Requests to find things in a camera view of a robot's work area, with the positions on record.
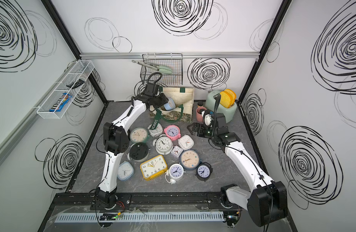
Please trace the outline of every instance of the pink alarm clock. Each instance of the pink alarm clock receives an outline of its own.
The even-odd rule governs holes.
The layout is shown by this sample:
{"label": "pink alarm clock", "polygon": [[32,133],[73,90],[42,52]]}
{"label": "pink alarm clock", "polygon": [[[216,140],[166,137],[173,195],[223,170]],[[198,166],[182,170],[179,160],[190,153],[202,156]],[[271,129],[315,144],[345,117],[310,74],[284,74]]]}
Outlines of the pink alarm clock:
{"label": "pink alarm clock", "polygon": [[164,129],[164,133],[167,137],[169,137],[172,141],[180,138],[180,129],[176,125],[167,126]]}

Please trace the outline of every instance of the black wire basket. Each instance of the black wire basket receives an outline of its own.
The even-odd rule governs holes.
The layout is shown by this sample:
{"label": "black wire basket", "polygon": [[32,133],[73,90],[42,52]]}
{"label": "black wire basket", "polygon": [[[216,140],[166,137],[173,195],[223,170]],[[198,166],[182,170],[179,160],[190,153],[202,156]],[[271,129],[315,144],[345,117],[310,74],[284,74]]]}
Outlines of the black wire basket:
{"label": "black wire basket", "polygon": [[[171,58],[156,59],[156,55],[171,55]],[[166,86],[183,84],[183,55],[181,53],[143,54],[142,57],[144,62],[151,63],[154,65],[164,65],[172,69],[172,74],[162,74],[162,78],[159,80],[160,84],[164,84]],[[149,67],[142,66],[142,69],[140,70],[140,79],[142,80],[142,83],[146,84],[148,77],[154,72],[157,71]],[[154,75],[150,78],[150,81],[155,81],[159,77],[159,75]]]}

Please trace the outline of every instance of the light blue clock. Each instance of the light blue clock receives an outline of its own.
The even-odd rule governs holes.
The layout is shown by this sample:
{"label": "light blue clock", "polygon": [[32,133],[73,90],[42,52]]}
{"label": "light blue clock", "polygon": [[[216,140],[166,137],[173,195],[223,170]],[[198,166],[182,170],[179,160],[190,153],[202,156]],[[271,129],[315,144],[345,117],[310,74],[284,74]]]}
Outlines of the light blue clock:
{"label": "light blue clock", "polygon": [[131,178],[133,174],[133,166],[128,161],[125,161],[119,166],[119,170],[117,171],[117,178],[121,181],[124,181]]}

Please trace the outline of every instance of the tongs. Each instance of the tongs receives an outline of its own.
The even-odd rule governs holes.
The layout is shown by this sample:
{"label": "tongs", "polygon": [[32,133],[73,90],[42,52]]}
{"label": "tongs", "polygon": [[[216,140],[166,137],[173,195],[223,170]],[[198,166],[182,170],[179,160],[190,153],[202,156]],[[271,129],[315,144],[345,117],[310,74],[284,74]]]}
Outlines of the tongs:
{"label": "tongs", "polygon": [[172,74],[173,71],[171,68],[169,68],[168,66],[165,66],[165,65],[154,65],[154,64],[151,64],[151,63],[147,63],[147,62],[144,62],[144,61],[135,61],[135,60],[132,60],[133,63],[137,63],[139,65],[142,65],[144,67],[148,67],[148,68],[151,68],[153,70],[156,70],[158,72],[161,72],[163,74]]}

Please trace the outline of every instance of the purple clock face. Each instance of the purple clock face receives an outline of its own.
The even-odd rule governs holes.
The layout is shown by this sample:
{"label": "purple clock face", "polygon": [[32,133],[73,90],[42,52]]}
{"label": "purple clock face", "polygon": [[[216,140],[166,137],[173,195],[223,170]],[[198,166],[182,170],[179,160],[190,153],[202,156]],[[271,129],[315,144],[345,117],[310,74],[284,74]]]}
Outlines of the purple clock face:
{"label": "purple clock face", "polygon": [[170,127],[167,129],[166,134],[172,137],[177,136],[179,134],[178,128]]}
{"label": "purple clock face", "polygon": [[182,174],[183,170],[180,166],[174,166],[172,169],[170,169],[170,175],[172,177],[178,177]]}
{"label": "purple clock face", "polygon": [[198,172],[199,176],[202,178],[206,178],[210,175],[210,170],[205,165],[199,166],[199,168],[197,169],[197,172]]}

